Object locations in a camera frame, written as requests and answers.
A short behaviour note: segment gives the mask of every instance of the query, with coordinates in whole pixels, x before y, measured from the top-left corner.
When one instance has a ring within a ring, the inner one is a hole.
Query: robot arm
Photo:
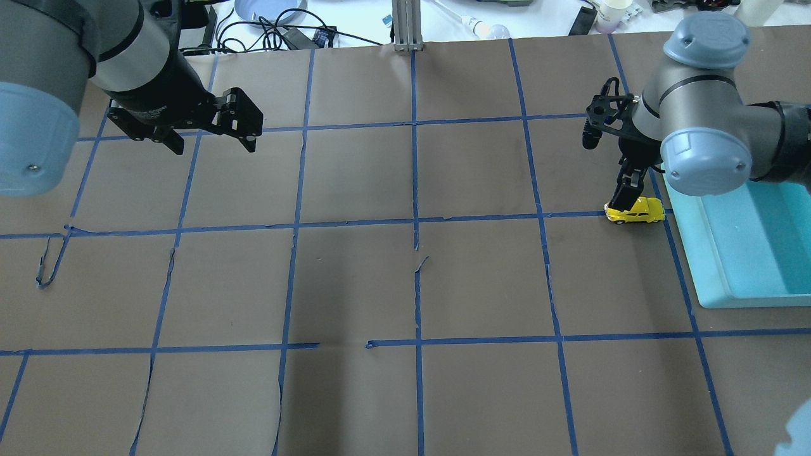
[[[702,12],[667,41],[641,97],[610,96],[609,83],[594,97],[584,147],[596,147],[605,131],[620,137],[623,153],[609,207],[630,209],[647,169],[660,163],[671,187],[686,195],[719,195],[747,179],[811,189],[809,110],[780,101],[743,104],[733,70],[748,47],[740,21]],[[622,128],[611,126],[617,120]]]
[[[172,1],[178,12],[180,0]],[[237,138],[249,151],[262,112],[239,88],[215,97],[139,0],[0,0],[0,194],[55,187],[79,132],[87,78],[114,103],[109,120],[133,140],[182,154],[175,128]]]

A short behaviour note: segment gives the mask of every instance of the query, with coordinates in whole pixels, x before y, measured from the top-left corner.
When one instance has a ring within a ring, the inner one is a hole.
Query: blue tape line
[[[417,55],[411,51],[411,201],[414,211],[414,250],[419,250],[419,159],[417,149]]]
[[[583,212],[547,212],[543,214],[544,218],[557,218],[557,217],[605,217],[606,213],[603,211],[583,211]]]
[[[73,200],[73,208],[71,209],[71,218],[76,217],[76,212],[79,210],[79,202],[82,200],[82,195],[84,194],[84,188],[88,184],[88,177],[90,176],[90,169],[93,166],[93,160],[96,158],[96,152],[99,149],[99,141],[101,140],[101,132],[104,131],[104,127],[107,124],[107,111],[109,110],[109,106],[104,110],[104,115],[101,116],[101,123],[99,124],[98,132],[96,133],[96,137],[93,138],[93,149],[90,150],[90,158],[88,159],[88,164],[84,167],[84,174],[82,174],[82,183],[79,184],[79,190],[76,192],[76,198]]]
[[[318,343],[265,343],[211,346],[132,346],[118,348],[59,348],[0,351],[0,357],[11,356],[72,356],[72,355],[145,355],[147,353],[219,353],[227,351],[314,350]]]
[[[263,128],[263,133],[277,133],[280,131],[301,131],[303,127],[268,127]]]
[[[27,364],[28,364],[28,355],[23,355],[23,359],[20,361],[19,369],[17,370],[17,377],[14,379],[14,386],[11,387],[11,396],[8,398],[6,412],[3,413],[2,421],[0,421],[0,442],[2,442],[2,437],[6,433],[8,419],[9,417],[11,417],[11,409],[14,408],[14,400],[17,399],[19,384],[23,381],[23,374],[25,373],[25,366]]]
[[[526,220],[537,218],[537,213],[510,213],[503,215],[457,215],[453,217],[421,217],[420,223],[441,223],[441,222],[480,222],[491,220]]]
[[[548,120],[552,118],[584,118],[586,113],[575,114],[540,114],[540,115],[527,115],[524,116],[527,120]]]
[[[47,239],[62,236],[62,233],[34,233],[34,234],[0,234],[0,240],[4,239]]]
[[[418,150],[417,150],[417,51],[411,51],[411,172],[414,201],[414,250],[419,250],[419,192],[418,192]],[[423,311],[422,284],[420,274],[423,265],[428,260],[426,256],[414,271],[414,323],[416,330],[416,390],[417,390],[417,453],[425,456],[425,407],[423,405]]]
[[[693,338],[693,333],[577,334],[563,336],[564,342],[638,341]]]
[[[279,401],[284,398],[285,393],[285,372],[287,369],[287,344],[290,340],[290,314],[293,309],[293,288],[295,284],[296,256],[298,254],[298,230],[302,216],[302,195],[304,189],[304,166],[307,163],[307,130],[310,124],[310,100],[312,96],[312,75],[315,67],[315,51],[310,51],[310,63],[307,68],[307,95],[304,98],[304,120],[302,129],[302,152],[298,161],[298,190],[296,194],[296,212],[293,228],[293,247],[290,249],[290,269],[287,274],[287,296],[285,298],[285,323],[281,333],[281,358],[279,359]],[[279,434],[281,433],[281,412],[279,412],[279,423],[276,432],[276,441],[273,444],[272,456],[277,456],[279,451]]]
[[[521,83],[521,72],[518,68],[518,58],[515,52],[515,45],[513,39],[507,40],[509,44],[510,57],[513,60],[513,71],[515,72],[515,82],[518,90],[518,100],[521,103],[521,117],[524,124],[524,140],[526,142],[526,156],[530,168],[530,180],[532,182],[532,194],[535,199],[535,209],[538,212],[538,226],[541,237],[541,248],[543,249],[543,263],[545,274],[547,277],[547,288],[549,291],[549,306],[552,315],[552,325],[555,328],[555,336],[559,338],[558,344],[558,365],[560,367],[560,383],[563,390],[564,408],[566,412],[566,423],[569,426],[569,444],[572,447],[572,455],[577,456],[577,436],[574,428],[574,416],[572,413],[572,399],[569,392],[569,375],[566,372],[566,358],[564,356],[563,341],[560,338],[560,322],[557,318],[555,310],[555,296],[552,292],[551,275],[549,273],[549,251],[547,249],[547,233],[546,226],[543,222],[543,206],[541,205],[541,198],[538,191],[538,179],[535,174],[534,154],[532,152],[532,139],[530,138],[530,124],[526,116],[526,99],[524,98],[524,87]]]
[[[174,271],[174,253],[173,247],[169,251],[169,268],[166,270],[166,282],[163,286],[163,294],[161,295],[161,306],[157,313],[157,322],[155,323],[155,333],[152,336],[152,348],[157,348],[158,342],[161,340],[161,329],[163,328],[163,317],[166,312],[166,302],[169,300],[169,288],[172,285],[172,272]]]
[[[811,328],[784,329],[728,329],[726,331],[699,331],[703,338],[738,338],[748,336],[792,336],[811,334]]]
[[[110,236],[135,237],[135,236],[160,236],[167,234],[177,234],[177,230],[143,230],[143,231],[87,231],[81,228],[72,227],[72,238],[104,238]]]
[[[513,122],[521,120],[520,116],[481,117],[481,118],[438,118],[433,120],[414,120],[419,125],[449,125],[454,123]]]
[[[611,36],[611,33],[609,33],[606,36],[608,37],[608,44],[611,45],[611,52],[614,54],[614,62],[616,63],[616,69],[620,72],[620,81],[622,81],[622,89],[625,91],[625,93],[628,93],[628,81],[625,79],[625,72],[622,71],[622,61],[620,60],[620,54],[616,51],[614,37]]]
[[[552,118],[584,118],[586,114],[572,113],[572,114],[536,114],[528,115],[528,120],[546,120]],[[350,130],[355,128],[386,128],[386,127],[408,127],[417,125],[447,125],[454,123],[489,123],[489,122],[512,122],[522,120],[522,116],[506,116],[506,117],[481,117],[481,118],[436,118],[402,122],[374,122],[374,123],[339,123],[333,125],[310,125],[308,130]],[[278,133],[284,131],[302,131],[304,127],[266,127],[262,129],[263,133]],[[210,131],[184,131],[179,133],[180,136],[210,136],[214,135]],[[122,141],[129,140],[129,136],[102,136],[99,141]],[[94,141],[95,138],[79,138],[79,142]]]
[[[340,125],[313,125],[309,130],[349,130],[355,128],[405,127],[412,122],[345,123]]]
[[[651,179],[651,184],[654,188],[654,194],[657,198],[662,199],[662,192],[659,190],[659,184],[656,182],[656,179]],[[715,392],[715,385],[712,380],[712,373],[710,372],[710,363],[707,361],[706,352],[704,351],[704,342],[702,341],[702,335],[698,328],[698,323],[696,322],[696,316],[693,312],[693,303],[690,299],[690,294],[688,292],[687,281],[684,278],[684,270],[681,267],[681,261],[679,260],[679,252],[676,249],[676,241],[673,239],[673,232],[670,227],[670,221],[667,219],[664,220],[664,229],[665,233],[667,234],[667,243],[670,245],[670,253],[673,257],[673,264],[676,267],[676,275],[679,277],[679,283],[681,286],[681,294],[684,298],[684,305],[687,308],[687,315],[690,319],[690,326],[693,328],[693,336],[696,339],[696,348],[698,350],[698,357],[702,362],[702,370],[704,371],[704,378],[707,383],[707,390],[710,393],[710,401],[712,402],[713,411],[715,413],[715,420],[718,423],[719,433],[721,436],[721,442],[723,443],[724,452],[727,456],[733,456],[734,452],[732,451],[732,443],[729,441],[729,435],[727,434],[727,425],[724,423],[723,413],[721,412],[721,405],[718,400],[718,395]]]

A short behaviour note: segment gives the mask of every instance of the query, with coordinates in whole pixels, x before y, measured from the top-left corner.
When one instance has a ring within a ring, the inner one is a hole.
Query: light blue bin
[[[667,186],[705,308],[811,306],[811,196],[793,183],[747,182],[719,196]]]

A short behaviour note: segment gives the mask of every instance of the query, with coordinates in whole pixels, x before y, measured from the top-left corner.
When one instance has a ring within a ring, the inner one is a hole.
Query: table surface
[[[809,35],[753,30],[745,101],[809,101]],[[0,198],[0,455],[771,454],[811,308],[701,308],[661,181],[611,224],[616,142],[580,145],[666,38],[192,58],[253,154],[129,141],[89,88],[59,187]]]

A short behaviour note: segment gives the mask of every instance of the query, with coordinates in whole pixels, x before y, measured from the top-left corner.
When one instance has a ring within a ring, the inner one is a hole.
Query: black cable
[[[323,25],[323,26],[324,26],[324,28],[326,28],[326,27],[327,27],[327,23],[326,23],[326,22],[324,22],[324,20],[323,20],[323,19],[321,19],[320,17],[318,17],[318,15],[316,15],[316,14],[315,14],[314,12],[312,12],[312,11],[307,11],[307,10],[302,9],[302,8],[287,8],[286,10],[282,11],[281,13],[279,13],[279,15],[278,15],[278,16],[276,16],[276,24],[279,24],[279,20],[281,20],[281,17],[282,17],[283,15],[285,15],[285,13],[292,12],[292,11],[301,11],[302,13],[307,13],[307,14],[311,15],[312,17],[316,18],[316,19],[317,19],[319,22],[321,22],[321,25]]]
[[[313,18],[315,18],[316,20],[318,20],[321,23],[321,26],[314,27],[314,26],[307,26],[307,25],[284,25],[284,26],[278,25],[279,21],[282,18],[282,16],[284,16],[285,14],[288,14],[290,12],[294,12],[294,11],[300,11],[302,13],[311,15]],[[338,32],[337,30],[332,30],[331,28],[328,28],[328,26],[324,22],[324,20],[321,19],[318,15],[316,15],[315,13],[313,13],[311,11],[302,9],[302,8],[288,8],[288,9],[282,11],[276,17],[275,21],[271,21],[270,19],[267,19],[265,17],[260,16],[259,20],[256,20],[256,21],[253,21],[253,20],[238,20],[238,21],[232,22],[231,24],[228,24],[225,27],[221,28],[221,25],[233,13],[234,13],[234,9],[232,8],[231,12],[225,18],[223,18],[223,20],[221,20],[220,23],[217,25],[217,28],[215,29],[215,32],[214,32],[215,40],[216,40],[216,44],[217,44],[216,46],[212,46],[211,48],[201,48],[201,47],[198,47],[198,48],[185,48],[184,50],[187,50],[187,51],[192,51],[192,50],[198,50],[198,51],[200,51],[200,50],[214,50],[214,51],[225,52],[227,54],[243,54],[243,53],[246,53],[246,52],[256,52],[256,51],[262,51],[262,50],[280,50],[281,45],[283,43],[283,40],[281,39],[281,36],[283,35],[283,33],[279,29],[280,27],[281,28],[306,28],[306,29],[324,30],[325,32],[328,32],[328,33],[332,33],[332,34],[335,34],[335,35],[342,35],[344,37],[349,37],[349,38],[354,38],[356,40],[364,41],[366,43],[370,43],[370,44],[373,44],[373,45],[383,45],[382,43],[379,43],[377,41],[368,40],[367,38],[359,37],[359,36],[353,35],[351,33]],[[223,36],[225,35],[225,32],[227,32],[229,28],[233,27],[234,25],[241,25],[241,24],[259,25],[260,27],[262,27],[262,30],[263,30],[262,34],[250,46],[245,46],[245,43],[242,42],[241,40],[237,39],[237,38],[226,38],[226,39],[223,40]],[[229,41],[238,42],[240,44],[240,46],[242,46],[242,50],[236,50],[236,49],[229,48],[226,45],[226,43],[228,43]],[[259,48],[259,49],[253,49],[257,44],[259,44],[260,41],[262,41],[263,47]],[[616,81],[615,92],[618,91],[618,90],[619,90],[619,80]]]
[[[285,27],[295,27],[295,28],[315,28],[315,29],[319,29],[319,30],[324,30],[324,28],[322,28],[322,27],[314,27],[314,26],[312,26],[312,25],[286,25]],[[372,43],[373,45],[378,45],[378,46],[382,46],[382,45],[383,45],[383,43],[378,43],[377,41],[368,40],[368,39],[366,39],[366,38],[363,38],[363,37],[358,37],[357,35],[352,35],[352,34],[350,34],[350,33],[338,32],[337,30],[332,30],[331,28],[328,28],[328,29],[326,29],[325,31],[326,31],[326,32],[335,33],[335,34],[337,34],[337,35],[343,35],[344,37],[350,37],[350,38],[354,38],[354,39],[356,39],[356,40],[365,41],[365,42],[367,42],[367,43]]]
[[[222,18],[222,20],[217,23],[217,26],[214,28],[214,36],[215,37],[220,32],[220,27],[222,27],[222,24],[224,24],[226,22],[226,20],[228,20],[228,18],[231,17],[232,15],[234,15],[234,8],[231,8],[231,12],[228,13],[228,15],[226,17]]]

